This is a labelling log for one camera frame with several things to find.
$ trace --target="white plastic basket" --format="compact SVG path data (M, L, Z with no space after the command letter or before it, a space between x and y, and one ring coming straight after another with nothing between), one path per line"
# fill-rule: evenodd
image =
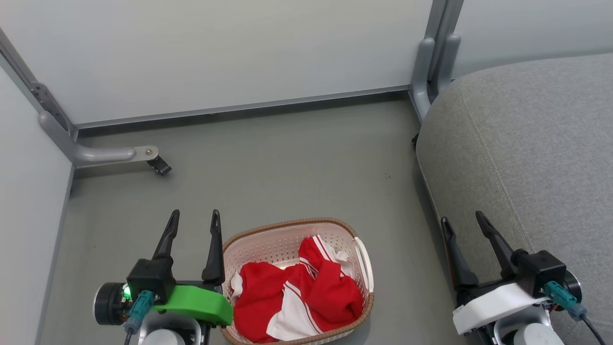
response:
M299 262L298 248L305 238L320 235L323 240L349 254L349 260L356 276L352 277L363 298L362 316L351 325L328 331L320 335L293 341L281 341L274 344L325 344L350 334L362 325L373 307L374 280L373 270L368 252L355 231L344 222L331 218L315 218L294 220L260 227L230 238L224 245L224 269L226 282L222 285L223 293L230 302L229 281L240 268L248 262L269 262L281 268L295 265ZM222 330L228 342L233 345L252 344L242 337L234 324Z

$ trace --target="gray fabric upholstery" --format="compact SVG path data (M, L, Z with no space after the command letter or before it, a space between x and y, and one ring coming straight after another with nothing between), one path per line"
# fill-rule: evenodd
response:
M588 316L613 343L613 54L531 61L453 82L432 104L417 156L437 214L484 282L500 267L484 211L514 248L546 249L581 281ZM596 344L555 313L566 344Z

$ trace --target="red clothing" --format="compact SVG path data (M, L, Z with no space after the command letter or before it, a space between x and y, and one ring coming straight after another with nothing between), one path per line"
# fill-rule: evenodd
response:
M254 343L292 340L335 330L362 315L362 293L342 272L319 236L305 239L300 263L285 270L266 262L240 270L242 294L234 306L237 331Z

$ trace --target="brown basket rim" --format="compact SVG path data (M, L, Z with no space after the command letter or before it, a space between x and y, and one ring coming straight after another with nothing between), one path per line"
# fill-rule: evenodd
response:
M343 229L345 229L352 237L354 238L357 237L356 232L347 223L343 222L342 220L335 219L335 218L309 218L309 219L290 220L288 222L274 223L271 225L265 225L263 227L244 231L242 233L239 233L231 237L229 240L226 241L226 243L224 243L224 254L226 253L226 249L230 247L230 245L232 245L234 242L244 237L250 236L250 235L255 235L257 233L263 233L265 231L270 231L270 230L276 230L279 228L293 227L294 225L306 225L306 224L318 224L318 223L331 223L331 224L338 225L342 227ZM272 345L303 345L303 344L308 344L308 343L312 343L315 341L324 340L327 338L332 338L334 336L346 333L348 331L353 331L357 327L361 326L366 321L366 319L370 315L370 311L373 309L374 302L375 302L375 293L370 292L368 294L368 301L366 303L366 307L364 307L364 310L362 311L362 315L356 321L354 321L353 323L345 327L341 327L339 329L328 331L328 332L321 333L318 335L309 336L307 338L302 338L302 339L297 339L297 340L292 340L292 341L277 341L275 343L270 343L270 344ZM232 345L249 345L249 343L243 343L242 341L234 338L230 334L230 332L228 332L226 329L222 329L221 333L224 335L224 338L228 340L228 342L230 342Z

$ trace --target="gray floor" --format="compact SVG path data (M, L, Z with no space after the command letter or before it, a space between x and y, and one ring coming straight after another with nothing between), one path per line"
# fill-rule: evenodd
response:
M122 344L121 327L91 316L97 288L124 281L153 253L173 209L181 210L174 275L198 279L214 208L226 239L309 217L354 227L373 265L375 307L336 344L465 343L453 327L441 236L410 146L418 128L409 102L388 97L82 139L157 145L173 170L160 177L138 165L74 181L42 344ZM211 344L224 344L218 331Z

